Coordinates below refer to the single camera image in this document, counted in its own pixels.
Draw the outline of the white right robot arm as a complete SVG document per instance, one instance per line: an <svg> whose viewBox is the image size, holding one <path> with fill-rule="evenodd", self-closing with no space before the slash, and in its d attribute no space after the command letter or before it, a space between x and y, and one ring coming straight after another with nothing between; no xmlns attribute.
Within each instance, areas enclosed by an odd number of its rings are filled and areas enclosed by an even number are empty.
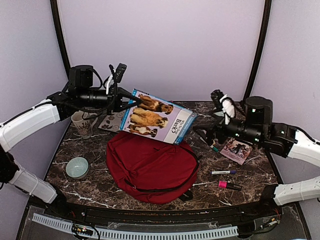
<svg viewBox="0 0 320 240"><path fill-rule="evenodd" d="M211 93L214 103L213 122L193 126L193 130L211 146L228 138L245 142L281 156L320 165L320 142L300 127L273 122L273 102L261 96L244 101L244 120L236 118L240 109L220 90Z"/></svg>

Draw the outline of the dog picture book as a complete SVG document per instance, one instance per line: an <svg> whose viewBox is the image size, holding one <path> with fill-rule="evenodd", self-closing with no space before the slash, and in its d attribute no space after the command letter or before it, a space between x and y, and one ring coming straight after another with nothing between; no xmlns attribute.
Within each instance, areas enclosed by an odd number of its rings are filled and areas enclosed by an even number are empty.
<svg viewBox="0 0 320 240"><path fill-rule="evenodd" d="M180 105L134 89L140 104L125 111L120 130L179 145L198 115Z"/></svg>

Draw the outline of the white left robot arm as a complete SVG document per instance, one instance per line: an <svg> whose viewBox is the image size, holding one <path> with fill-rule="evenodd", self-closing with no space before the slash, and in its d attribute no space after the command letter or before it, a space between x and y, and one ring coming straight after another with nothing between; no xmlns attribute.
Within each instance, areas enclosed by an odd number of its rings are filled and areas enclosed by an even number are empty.
<svg viewBox="0 0 320 240"><path fill-rule="evenodd" d="M70 206L64 194L55 186L25 169L10 151L40 130L70 118L77 111L98 117L137 106L141 100L119 86L127 65L109 66L110 75L99 79L92 65L77 65L69 70L68 81L61 91L47 96L40 103L0 124L0 182L10 184L30 196L51 205L60 218L67 218Z"/></svg>

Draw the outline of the red student backpack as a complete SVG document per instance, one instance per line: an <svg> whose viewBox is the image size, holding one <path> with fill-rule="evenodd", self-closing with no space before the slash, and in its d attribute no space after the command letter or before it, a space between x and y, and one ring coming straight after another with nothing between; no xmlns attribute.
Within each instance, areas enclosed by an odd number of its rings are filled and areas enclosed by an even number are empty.
<svg viewBox="0 0 320 240"><path fill-rule="evenodd" d="M122 131L107 143L106 165L128 195L162 205L193 199L200 156L185 141L174 145Z"/></svg>

